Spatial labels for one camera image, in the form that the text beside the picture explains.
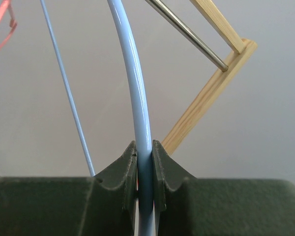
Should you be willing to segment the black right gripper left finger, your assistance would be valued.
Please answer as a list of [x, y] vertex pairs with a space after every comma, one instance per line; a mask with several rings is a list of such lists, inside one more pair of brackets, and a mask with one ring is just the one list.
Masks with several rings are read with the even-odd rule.
[[132, 236], [137, 150], [94, 177], [0, 177], [0, 236]]

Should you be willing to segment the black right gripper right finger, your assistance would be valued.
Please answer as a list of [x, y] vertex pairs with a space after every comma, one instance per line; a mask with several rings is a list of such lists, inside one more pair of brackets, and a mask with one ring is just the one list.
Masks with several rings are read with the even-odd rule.
[[159, 236], [295, 236], [295, 185], [281, 179], [197, 178], [152, 144]]

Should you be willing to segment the pink hanger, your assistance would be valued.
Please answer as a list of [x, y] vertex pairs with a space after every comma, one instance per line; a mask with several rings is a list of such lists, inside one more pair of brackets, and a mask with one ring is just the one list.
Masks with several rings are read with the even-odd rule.
[[0, 0], [0, 50], [13, 35], [18, 23], [11, 0]]

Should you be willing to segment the light blue hanger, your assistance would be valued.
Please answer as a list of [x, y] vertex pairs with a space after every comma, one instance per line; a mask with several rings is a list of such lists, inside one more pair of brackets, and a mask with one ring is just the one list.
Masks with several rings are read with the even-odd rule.
[[[76, 124], [80, 142], [85, 155], [90, 175], [95, 176], [95, 170], [89, 154], [87, 143], [83, 134], [78, 112], [74, 103], [73, 95], [65, 73], [57, 41], [52, 29], [45, 1], [40, 1], [45, 16], [47, 27], [50, 33], [54, 51], [59, 64], [63, 83], [71, 107], [72, 115]], [[145, 92], [144, 79], [137, 47], [133, 33], [126, 15], [124, 6], [120, 0], [110, 0], [108, 5], [116, 26], [119, 42], [123, 54], [128, 79], [135, 141], [138, 152], [138, 190], [139, 190], [139, 229], [140, 236], [152, 235], [153, 221], [153, 169], [152, 169], [152, 139], [148, 114], [148, 104]]]

